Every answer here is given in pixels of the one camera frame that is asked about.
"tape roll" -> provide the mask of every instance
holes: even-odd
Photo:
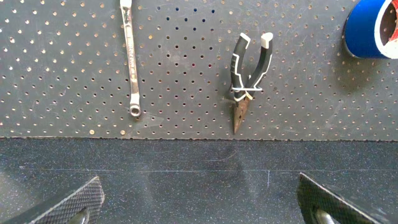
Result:
[[[348,16],[345,44],[359,58],[398,58],[398,0],[361,0]]]

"speckled black surface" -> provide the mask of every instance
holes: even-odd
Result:
[[[303,223],[305,170],[398,213],[398,143],[0,139],[0,222],[99,175],[99,223]]]

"needle nose pliers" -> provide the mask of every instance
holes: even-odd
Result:
[[[260,59],[252,75],[242,74],[242,61],[244,53],[249,47],[250,38],[241,33],[236,43],[231,59],[231,82],[235,100],[234,134],[238,131],[244,119],[254,93],[262,90],[262,88],[258,87],[258,84],[267,73],[271,62],[273,37],[274,35],[270,32],[261,35]]]

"pegboard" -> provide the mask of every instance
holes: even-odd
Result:
[[[143,114],[129,113],[119,1],[0,0],[0,136],[397,140],[393,60],[350,57],[357,1],[133,0]],[[274,34],[270,70],[233,134],[232,51]]]

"silver wrench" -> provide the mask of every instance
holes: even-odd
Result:
[[[141,114],[141,107],[139,106],[136,56],[134,53],[134,39],[132,37],[131,4],[132,0],[120,0],[131,84],[130,114],[134,117],[138,117]]]

